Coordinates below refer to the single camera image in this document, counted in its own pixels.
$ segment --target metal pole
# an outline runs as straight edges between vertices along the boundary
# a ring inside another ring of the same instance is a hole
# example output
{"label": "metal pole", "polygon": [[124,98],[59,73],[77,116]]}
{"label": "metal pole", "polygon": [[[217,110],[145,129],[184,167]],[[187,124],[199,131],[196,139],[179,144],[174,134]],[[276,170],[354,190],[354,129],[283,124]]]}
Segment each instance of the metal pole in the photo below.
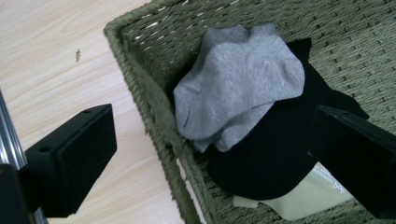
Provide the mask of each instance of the metal pole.
{"label": "metal pole", "polygon": [[[0,90],[0,157],[1,163],[8,163],[14,166],[16,170],[20,170],[27,164],[26,158],[21,148],[20,140],[15,132],[9,116],[6,102]],[[41,208],[34,213],[36,224],[48,224]]]}

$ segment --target wicker basket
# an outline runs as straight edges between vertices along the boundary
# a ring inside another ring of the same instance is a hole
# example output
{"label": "wicker basket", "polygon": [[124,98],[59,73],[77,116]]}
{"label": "wicker basket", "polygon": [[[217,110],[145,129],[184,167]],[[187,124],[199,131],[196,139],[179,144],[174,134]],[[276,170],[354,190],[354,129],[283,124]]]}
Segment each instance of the wicker basket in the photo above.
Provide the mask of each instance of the wicker basket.
{"label": "wicker basket", "polygon": [[[206,155],[178,134],[174,115],[173,88],[191,68],[207,27],[250,28],[268,21],[285,41],[311,37],[310,62],[327,83],[353,96],[373,124],[396,134],[396,1],[153,1],[116,18],[105,33],[187,223],[200,222],[187,180],[206,223],[289,223],[263,204],[234,208],[233,196],[207,175]],[[357,201],[296,221],[388,222]]]}

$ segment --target black cloth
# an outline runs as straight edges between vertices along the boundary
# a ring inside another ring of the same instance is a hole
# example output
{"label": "black cloth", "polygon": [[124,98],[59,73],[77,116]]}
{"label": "black cloth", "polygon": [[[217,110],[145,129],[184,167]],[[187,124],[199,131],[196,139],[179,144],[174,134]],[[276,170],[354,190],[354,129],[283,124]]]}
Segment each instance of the black cloth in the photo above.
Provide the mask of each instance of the black cloth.
{"label": "black cloth", "polygon": [[208,173],[231,194],[269,200],[287,194],[303,180],[317,163],[306,153],[317,105],[369,118],[352,97],[331,90],[309,64],[310,39],[288,46],[304,67],[303,94],[275,102],[243,140],[230,151],[216,152],[209,159]]}

